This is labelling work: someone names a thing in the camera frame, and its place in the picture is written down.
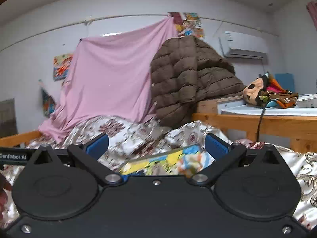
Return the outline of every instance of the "pink bedsheet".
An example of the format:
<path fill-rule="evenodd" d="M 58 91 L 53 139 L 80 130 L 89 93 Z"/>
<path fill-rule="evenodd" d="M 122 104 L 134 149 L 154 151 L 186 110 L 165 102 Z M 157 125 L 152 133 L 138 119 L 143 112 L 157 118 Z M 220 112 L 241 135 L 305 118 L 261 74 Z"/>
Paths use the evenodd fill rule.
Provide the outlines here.
<path fill-rule="evenodd" d="M 61 141 L 78 123 L 99 115 L 133 122 L 153 117 L 150 63 L 164 41 L 177 36 L 173 18 L 131 32 L 84 38 L 77 46 L 60 104 L 40 126 Z"/>

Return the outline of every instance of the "floral bedspread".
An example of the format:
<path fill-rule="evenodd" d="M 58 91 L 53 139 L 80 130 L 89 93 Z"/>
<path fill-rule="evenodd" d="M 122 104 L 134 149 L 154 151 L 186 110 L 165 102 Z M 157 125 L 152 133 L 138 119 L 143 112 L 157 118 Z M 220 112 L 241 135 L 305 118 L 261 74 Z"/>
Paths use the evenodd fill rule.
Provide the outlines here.
<path fill-rule="evenodd" d="M 118 116 L 98 116 L 78 124 L 60 143 L 42 136 L 33 140 L 28 148 L 38 148 L 41 144 L 48 143 L 55 149 L 63 149 L 74 142 L 86 143 L 103 132 L 109 136 L 109 148 L 99 162 L 113 171 L 116 171 L 125 160 L 159 154 L 196 143 L 200 144 L 202 153 L 207 153 L 204 140 L 208 133 L 213 133 L 231 143 L 219 129 L 201 121 L 191 122 L 171 130 L 168 127 L 160 126 L 155 118 L 146 123 L 137 124 Z M 249 144 L 250 142 L 244 141 L 241 143 L 252 149 L 259 149 L 264 145 L 263 142 Z M 312 229 L 317 224 L 317 153 L 301 154 L 281 146 L 275 147 L 302 188 L 301 200 L 294 212 L 294 218 L 306 228 Z M 210 160 L 207 162 L 208 165 L 214 161 L 210 157 L 208 160 Z M 13 184 L 22 170 L 21 166 L 7 166 L 1 172 Z M 5 207 L 4 219 L 1 222 L 2 228 L 7 227 L 19 216 L 11 193 L 7 194 L 9 200 Z"/>

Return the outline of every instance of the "human hand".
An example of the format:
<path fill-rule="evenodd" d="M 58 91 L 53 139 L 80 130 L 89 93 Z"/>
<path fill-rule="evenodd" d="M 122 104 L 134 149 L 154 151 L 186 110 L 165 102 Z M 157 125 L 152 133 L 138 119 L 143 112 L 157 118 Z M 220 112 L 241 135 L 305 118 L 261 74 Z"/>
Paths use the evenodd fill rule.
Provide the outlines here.
<path fill-rule="evenodd" d="M 0 190 L 0 221 L 1 221 L 3 219 L 2 212 L 4 212 L 4 205 L 8 201 L 8 197 L 4 189 L 8 191 L 12 190 L 11 184 L 7 181 L 7 179 L 5 179 L 5 177 L 2 174 L 0 174 L 0 187 L 3 188 L 2 190 Z"/>

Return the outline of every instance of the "black cable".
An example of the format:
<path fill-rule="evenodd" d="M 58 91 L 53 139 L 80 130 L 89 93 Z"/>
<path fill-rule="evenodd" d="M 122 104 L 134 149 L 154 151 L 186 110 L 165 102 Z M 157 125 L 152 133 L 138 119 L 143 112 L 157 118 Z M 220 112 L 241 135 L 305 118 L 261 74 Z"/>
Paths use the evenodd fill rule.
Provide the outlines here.
<path fill-rule="evenodd" d="M 256 142 L 259 141 L 261 121 L 262 121 L 262 118 L 263 118 L 263 115 L 264 115 L 266 106 L 267 106 L 267 104 L 268 104 L 270 101 L 271 101 L 271 100 L 269 99 L 269 100 L 265 103 L 265 106 L 264 106 L 264 108 L 263 108 L 263 110 L 262 110 L 262 113 L 261 113 L 261 116 L 260 116 L 260 119 L 259 119 L 258 129 L 257 129 L 257 132 L 256 132 Z"/>

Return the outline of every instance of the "white wall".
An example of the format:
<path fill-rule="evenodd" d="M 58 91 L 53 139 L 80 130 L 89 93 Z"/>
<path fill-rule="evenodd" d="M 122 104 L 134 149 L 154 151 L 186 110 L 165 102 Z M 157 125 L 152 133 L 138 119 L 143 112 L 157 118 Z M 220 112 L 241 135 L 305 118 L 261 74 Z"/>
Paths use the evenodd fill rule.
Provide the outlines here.
<path fill-rule="evenodd" d="M 299 94 L 316 93 L 317 31 L 306 9 L 310 1 L 293 0 L 274 13 L 286 70 Z"/>
<path fill-rule="evenodd" d="M 0 50 L 32 35 L 52 28 L 114 15 L 167 14 L 169 11 L 197 12 L 201 17 L 226 20 L 274 32 L 272 19 L 229 0 L 61 0 L 9 22 L 0 29 Z M 60 28 L 34 36 L 0 52 L 0 101 L 15 98 L 18 131 L 34 130 L 44 120 L 38 79 L 59 96 L 61 82 L 54 82 L 53 57 L 75 50 L 79 39 L 112 32 L 126 32 L 155 23 L 164 16 L 130 16 Z M 265 70 L 285 72 L 278 37 L 235 24 L 202 20 L 206 42 L 221 54 L 218 37 L 226 30 L 263 37 L 269 46 L 268 61 L 231 59 L 237 76 L 248 84 Z"/>

